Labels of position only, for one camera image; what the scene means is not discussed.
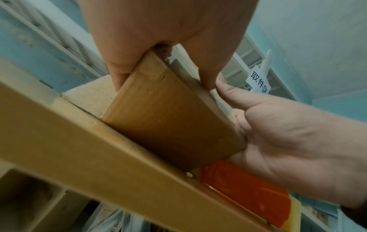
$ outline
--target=human hand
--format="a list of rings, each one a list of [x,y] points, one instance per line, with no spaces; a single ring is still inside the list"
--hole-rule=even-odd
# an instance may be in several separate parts
[[[216,82],[247,140],[229,160],[269,182],[356,208],[367,200],[367,124]]]
[[[207,89],[242,40],[258,0],[82,0],[116,90],[145,51],[181,43]]]

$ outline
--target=ceiling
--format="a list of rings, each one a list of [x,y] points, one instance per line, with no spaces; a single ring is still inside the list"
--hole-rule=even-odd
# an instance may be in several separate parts
[[[367,1],[260,0],[253,21],[315,99],[367,89]]]

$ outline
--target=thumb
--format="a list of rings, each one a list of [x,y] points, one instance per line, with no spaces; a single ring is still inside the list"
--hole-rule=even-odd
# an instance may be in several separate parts
[[[230,86],[223,81],[223,77],[218,76],[216,89],[219,96],[234,108],[248,110],[251,107],[262,104],[272,99],[272,96],[250,92],[244,89]]]

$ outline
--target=dark sleeve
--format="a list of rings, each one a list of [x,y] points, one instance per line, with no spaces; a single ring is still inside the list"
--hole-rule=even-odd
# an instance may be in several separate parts
[[[358,209],[349,209],[342,206],[341,210],[355,223],[367,229],[367,201]]]

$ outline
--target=white sign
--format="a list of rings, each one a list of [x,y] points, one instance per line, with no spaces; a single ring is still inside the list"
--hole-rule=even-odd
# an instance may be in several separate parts
[[[257,65],[251,70],[246,82],[252,87],[251,92],[269,94],[271,89],[266,75]]]

